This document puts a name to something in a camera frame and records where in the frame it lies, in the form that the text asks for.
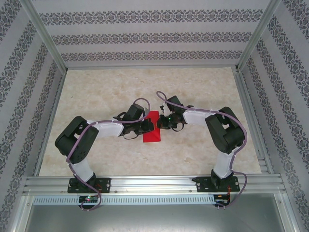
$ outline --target enclosure wall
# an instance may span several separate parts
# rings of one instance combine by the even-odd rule
[[[62,74],[19,1],[0,3],[0,232],[33,175]]]
[[[242,74],[274,171],[309,231],[309,1],[283,0]]]
[[[236,65],[269,0],[35,0],[66,65]]]

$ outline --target red block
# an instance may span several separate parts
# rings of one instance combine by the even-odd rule
[[[153,143],[161,141],[160,129],[157,127],[156,122],[159,120],[159,111],[150,111],[147,118],[150,118],[154,124],[154,131],[143,134],[143,143]]]

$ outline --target marble floor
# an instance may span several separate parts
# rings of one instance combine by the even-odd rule
[[[160,111],[157,90],[167,97],[177,95],[184,105],[204,109],[229,106],[249,134],[234,170],[261,173],[231,69],[193,68],[68,71],[40,175],[72,175],[54,142],[75,116],[111,119],[127,111],[139,97],[150,101],[151,110]],[[96,175],[210,174],[217,153],[206,127],[185,125],[181,132],[161,130],[159,143],[143,143],[142,136],[97,139],[87,159]]]

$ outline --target black mounting bracket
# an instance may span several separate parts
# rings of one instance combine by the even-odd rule
[[[110,178],[94,178],[87,183],[98,190],[100,193],[110,193]],[[68,185],[68,193],[96,193],[76,178],[71,178]]]
[[[224,184],[216,187],[212,181],[211,176],[198,176],[193,178],[192,181],[196,182],[197,192],[228,192],[230,187],[231,192],[239,192],[239,182],[236,176],[229,178]]]

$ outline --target striped wall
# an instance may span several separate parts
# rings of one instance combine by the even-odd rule
[[[34,0],[66,65],[235,65],[269,0]]]
[[[17,0],[0,3],[0,232],[46,136],[62,74]]]
[[[309,231],[308,18],[308,0],[283,0],[242,70],[300,231]]]

